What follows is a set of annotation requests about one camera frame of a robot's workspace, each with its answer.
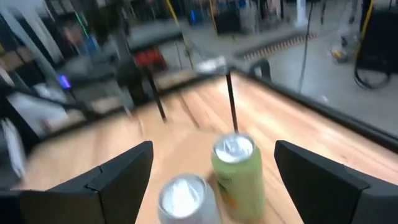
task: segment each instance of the green can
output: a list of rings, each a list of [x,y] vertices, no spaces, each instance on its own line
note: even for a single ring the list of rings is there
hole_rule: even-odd
[[[262,159],[253,139],[236,133],[223,136],[214,146],[211,163],[231,218],[262,220],[266,205]]]

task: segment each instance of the red object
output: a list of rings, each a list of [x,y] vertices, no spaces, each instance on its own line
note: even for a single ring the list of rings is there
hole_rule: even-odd
[[[163,70],[167,68],[166,61],[163,55],[157,49],[150,49],[144,52],[138,52],[135,54],[135,59],[139,67],[156,66],[161,65]]]

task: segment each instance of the yellow and black striped tape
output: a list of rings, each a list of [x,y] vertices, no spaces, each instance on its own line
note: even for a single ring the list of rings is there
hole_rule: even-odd
[[[309,34],[308,35],[308,40],[312,40],[316,37],[316,34]],[[252,52],[249,52],[245,55],[243,55],[243,59],[244,60],[254,60],[257,58],[262,58],[262,57],[267,57],[270,54],[276,53],[276,52],[280,52],[281,50],[287,49],[291,46],[295,46],[298,44],[303,44],[305,42],[305,35],[300,35],[297,37],[293,37],[290,39],[287,39],[285,41],[264,47],[264,48],[260,48],[257,50],[254,50]]]

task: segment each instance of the desk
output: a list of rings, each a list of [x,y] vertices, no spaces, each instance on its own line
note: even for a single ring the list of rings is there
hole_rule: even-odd
[[[238,125],[261,149],[267,195],[263,223],[302,223],[274,161],[274,144],[284,139],[380,179],[398,184],[398,155],[332,122],[270,88],[233,75]],[[195,172],[215,187],[210,155],[222,133],[233,130],[223,77],[162,98],[168,122],[156,104],[132,116],[115,116],[39,145],[19,189],[49,189],[139,144],[154,143],[154,163],[137,218],[159,223],[157,197],[181,172]],[[223,223],[233,223],[223,211]]]

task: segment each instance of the gray floor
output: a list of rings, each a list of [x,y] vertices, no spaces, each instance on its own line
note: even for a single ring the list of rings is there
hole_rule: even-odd
[[[317,38],[308,44],[307,65],[301,94],[309,96],[320,103],[340,110],[356,119],[377,128],[398,135],[398,104],[394,98],[398,95],[398,79],[392,77],[391,83],[377,91],[367,91],[355,84],[352,63],[337,64],[330,57],[330,48],[336,37],[346,30],[350,2],[345,8],[344,0],[328,1],[325,24],[320,24],[320,5],[313,8],[311,28]],[[287,13],[295,17],[295,9],[288,8]],[[225,55],[232,57],[236,52],[250,49],[268,40],[277,39],[297,30],[292,24],[283,23],[278,28],[256,35],[238,35],[217,37],[212,24],[185,29],[185,34],[198,48],[208,55]],[[182,66],[188,67],[188,60],[183,54],[183,45],[179,44]],[[163,50],[168,63],[179,66],[177,51],[173,45]],[[194,54],[195,63],[205,60],[207,55]],[[303,45],[291,47],[271,55],[272,81],[293,90],[297,90],[303,60]],[[363,72],[369,78],[377,79],[374,72]]]

